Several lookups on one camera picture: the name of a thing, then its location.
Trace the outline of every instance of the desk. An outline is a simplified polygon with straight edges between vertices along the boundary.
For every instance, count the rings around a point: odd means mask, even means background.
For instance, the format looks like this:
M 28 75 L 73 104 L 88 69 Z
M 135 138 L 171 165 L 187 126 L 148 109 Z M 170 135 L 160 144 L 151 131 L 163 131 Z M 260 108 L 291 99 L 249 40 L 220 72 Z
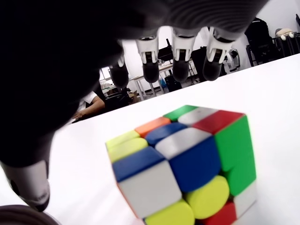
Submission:
M 115 87 L 116 87 L 115 85 L 109 86 L 108 88 L 102 89 L 102 92 L 105 95 L 107 92 L 114 89 Z
M 258 201 L 235 225 L 298 225 L 299 62 L 290 56 L 63 127 L 52 143 L 46 212 L 63 225 L 142 225 L 116 187 L 105 141 L 189 104 L 248 115 Z M 0 205 L 24 204 L 2 170 L 0 190 Z
M 166 65 L 166 66 L 158 66 L 159 73 L 162 73 L 162 72 L 165 73 L 167 70 L 172 69 L 172 68 L 173 68 L 173 64 L 169 64 L 169 65 Z M 135 82 L 137 92 L 139 93 L 139 95 L 141 97 L 141 100 L 143 101 L 144 97 L 146 97 L 146 92 L 144 91 L 143 85 L 141 83 L 142 79 L 144 79 L 143 75 L 132 78 L 132 80 L 134 80 L 134 82 Z M 159 87 L 160 87 L 161 91 L 163 93 L 165 93 L 163 87 L 161 86 L 161 83 L 160 83 L 159 79 L 158 79 L 158 84 L 159 84 Z M 153 95 L 156 96 L 156 93 L 155 93 L 154 88 L 153 88 L 153 84 L 149 83 L 149 85 L 151 87 Z

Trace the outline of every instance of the green tile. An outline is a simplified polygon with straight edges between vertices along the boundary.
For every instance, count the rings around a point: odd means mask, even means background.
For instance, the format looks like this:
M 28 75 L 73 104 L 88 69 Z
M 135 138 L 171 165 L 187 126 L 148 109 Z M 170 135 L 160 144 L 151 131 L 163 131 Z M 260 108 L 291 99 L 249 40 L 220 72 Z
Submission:
M 222 170 L 227 172 L 241 159 L 253 154 L 247 116 L 215 134 Z
M 225 177 L 228 181 L 230 194 L 233 196 L 239 195 L 256 179 L 253 154 L 249 154 L 235 165 L 231 171 L 225 173 Z
M 169 118 L 171 121 L 177 121 L 177 119 L 182 116 L 183 114 L 186 114 L 194 109 L 198 108 L 197 106 L 192 105 L 184 105 L 172 112 L 167 113 L 164 115 L 164 117 Z

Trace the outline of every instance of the white wall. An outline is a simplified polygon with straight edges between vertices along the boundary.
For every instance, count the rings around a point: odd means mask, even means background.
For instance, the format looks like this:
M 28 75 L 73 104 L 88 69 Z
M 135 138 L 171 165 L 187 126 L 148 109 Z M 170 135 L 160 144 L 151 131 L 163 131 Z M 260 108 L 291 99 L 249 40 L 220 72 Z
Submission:
M 257 17 L 267 23 L 272 38 L 275 37 L 275 30 L 278 28 L 300 31 L 296 22 L 296 13 L 300 14 L 299 5 L 300 0 L 270 0 Z
M 299 31 L 296 22 L 296 13 L 300 15 L 300 0 L 270 0 L 258 13 L 256 17 L 264 20 L 269 28 L 269 34 L 275 37 L 275 30 L 278 28 L 290 28 L 293 31 Z M 242 35 L 234 44 L 240 55 L 241 69 L 251 67 L 246 45 L 248 45 L 246 35 Z
M 297 6 L 298 6 L 298 12 L 299 12 L 300 11 L 300 1 L 299 0 L 295 0 L 295 2 L 297 4 Z

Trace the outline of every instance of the white desk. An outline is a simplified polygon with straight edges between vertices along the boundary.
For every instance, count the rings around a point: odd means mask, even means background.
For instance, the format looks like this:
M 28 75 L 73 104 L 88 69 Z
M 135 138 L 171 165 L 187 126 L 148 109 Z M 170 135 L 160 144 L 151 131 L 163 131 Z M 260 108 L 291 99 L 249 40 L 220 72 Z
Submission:
M 299 86 L 300 54 L 64 127 L 52 144 L 46 212 L 63 225 L 138 225 L 115 186 L 104 142 L 190 104 L 248 115 L 259 196 L 236 225 L 298 225 Z M 23 202 L 1 170 L 0 205 L 5 204 Z

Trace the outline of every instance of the red tile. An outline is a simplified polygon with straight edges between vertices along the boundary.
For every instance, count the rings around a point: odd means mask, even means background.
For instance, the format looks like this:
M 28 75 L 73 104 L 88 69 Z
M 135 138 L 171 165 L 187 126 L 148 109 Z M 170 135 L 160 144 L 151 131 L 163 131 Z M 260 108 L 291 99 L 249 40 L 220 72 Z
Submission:
M 219 110 L 214 114 L 206 117 L 205 119 L 195 123 L 193 127 L 214 135 L 223 128 L 241 118 L 243 115 L 244 114 L 239 112 Z
M 199 221 L 203 225 L 231 225 L 237 220 L 233 202 L 228 202 L 212 217 Z

